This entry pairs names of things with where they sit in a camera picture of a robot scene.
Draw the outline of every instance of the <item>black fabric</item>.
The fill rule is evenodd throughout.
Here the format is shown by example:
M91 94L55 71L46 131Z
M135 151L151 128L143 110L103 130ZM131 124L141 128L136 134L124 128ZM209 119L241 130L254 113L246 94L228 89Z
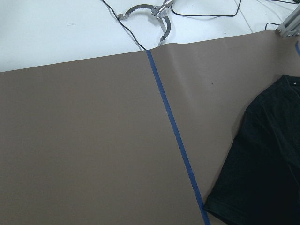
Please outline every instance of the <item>black fabric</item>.
M300 77L250 104L205 209L229 225L300 225Z

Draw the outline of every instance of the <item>wire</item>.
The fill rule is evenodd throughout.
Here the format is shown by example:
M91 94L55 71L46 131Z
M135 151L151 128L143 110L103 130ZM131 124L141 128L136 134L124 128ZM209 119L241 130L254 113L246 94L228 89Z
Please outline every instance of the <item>wire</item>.
M135 35L133 34L133 32L128 28L126 27L121 21L120 19L118 18L117 14L115 13L115 11L113 10L113 8L108 5L104 0L102 0L104 4L106 4L107 7L110 8L110 10L112 11L112 13L114 14L114 16L116 17L117 21L122 25L122 27L124 27L126 30L129 31L129 33L132 35L133 39L135 40L135 42L143 49L143 50L147 50L144 46L142 46L136 39Z
M171 5L171 11L176 14L176 15L181 15L181 16L216 16L216 17L235 17L240 9L240 4L241 4L242 0L240 0L238 8L236 10L236 13L233 15L211 15L211 14L195 14L195 15L187 15L187 14L180 14L180 13L176 13L173 9L173 5Z
M273 25L280 26L280 24L278 24L278 23L268 22L268 23L266 23L266 26L264 27L264 30L267 30L268 24L273 24Z
M288 2L288 1L280 1L280 0L268 0L268 1L278 1L278 2L283 2L283 3L289 3L289 4L296 4L296 5L298 5L298 3L296 3L296 2Z

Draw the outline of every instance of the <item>blue tape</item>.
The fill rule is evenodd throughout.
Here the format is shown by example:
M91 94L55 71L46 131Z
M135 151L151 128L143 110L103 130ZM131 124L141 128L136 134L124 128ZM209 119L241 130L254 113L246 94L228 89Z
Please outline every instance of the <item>blue tape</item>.
M197 185L197 181L196 181L195 176L194 176L194 172L192 170L192 166L191 166L191 164L189 162L188 155L187 155L186 150L184 148L184 145L183 145L183 142L182 142L182 139L181 139L181 136L180 136L180 133L179 133L179 130L178 130L175 118L173 116L173 113L172 113L172 110L171 110L168 98L167 98L167 96L165 94L165 90L164 90L163 84L162 84L162 82L160 80L160 77L159 77L158 70L156 68L154 59L152 57L152 54L151 54L150 50L147 50L146 53L147 53L149 62L151 64L151 68L152 68L152 71L153 71L153 74L154 74L154 77L155 77L155 80L156 80L156 83L157 83L157 86L158 86L161 98L163 99L163 102L164 102L164 105L165 105L165 109L166 109L166 111L168 113L169 120L170 120L170 123L172 125L173 132L175 134L175 137L176 137L176 140L177 140L177 144L179 146L179 149L180 149L180 152L181 152L184 164L186 166L187 173L188 173L189 179L191 181L191 184L192 184L192 187L193 187L193 190L194 190L194 193L195 193L195 196L196 196L196 199L197 199L197 202L198 202L198 205L199 205L199 209L201 211L204 223L205 223L205 225L210 225L210 220L208 218L207 212L204 210L203 200L202 200L202 197L201 197L201 193L200 193L199 187Z
M297 41L297 43L296 43L296 51L298 52L298 55L300 56L299 41Z

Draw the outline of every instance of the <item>curved metal claw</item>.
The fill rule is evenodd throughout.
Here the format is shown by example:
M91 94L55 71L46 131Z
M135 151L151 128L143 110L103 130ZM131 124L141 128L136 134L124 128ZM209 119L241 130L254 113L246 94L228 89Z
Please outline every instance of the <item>curved metal claw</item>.
M140 9L140 8L147 8L147 9L150 9L151 11L153 11L153 9L156 9L158 8L158 6L153 6L153 5L148 5L148 4L141 4L141 5L137 5L137 6L133 6L132 8L130 8L126 13L125 15L123 14L119 14L118 15L118 19L119 20L126 20L129 18L129 15L134 12L135 10L137 9ZM167 24L167 27L165 28L165 32L163 34L163 36L161 37L160 39L160 43L163 42L170 34L170 31L171 31L171 21L169 19L168 16L165 16L165 17L162 17L162 18L158 18L156 17L157 19L164 19L165 20L165 23Z

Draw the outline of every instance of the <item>cord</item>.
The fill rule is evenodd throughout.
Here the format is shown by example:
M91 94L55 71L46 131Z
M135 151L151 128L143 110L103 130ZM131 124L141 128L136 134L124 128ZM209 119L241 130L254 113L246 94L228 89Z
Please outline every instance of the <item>cord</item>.
M236 13L233 15L211 15L211 14L195 14L195 15L187 15L187 14L180 14L180 13L176 13L173 9L173 5L171 5L171 11L176 14L176 15L181 15L181 16L216 16L216 17L235 17L240 9L240 4L241 4L242 0L240 0L238 8L236 10Z
M273 25L277 25L277 26L280 25L280 24L278 24L278 23L268 22L268 23L266 23L266 26L264 27L264 30L267 30L268 24L273 24Z
M121 24L122 27L124 27L126 30L129 31L129 33L132 35L133 39L135 40L135 42L143 49L143 50L147 50L144 46L142 46L136 39L135 35L133 34L133 32L128 28L126 27L121 21L120 19L118 18L117 14L115 13L115 11L113 10L113 8L108 5L104 0L102 0L104 4L106 4L107 7L110 8L110 10L112 11L112 13L114 14L114 16L116 17L117 21Z
M296 2L288 2L288 1L280 1L280 0L268 0L268 1L278 1L278 2L283 2L283 3L289 3L289 4L296 4L296 5L298 5L298 3L296 3Z

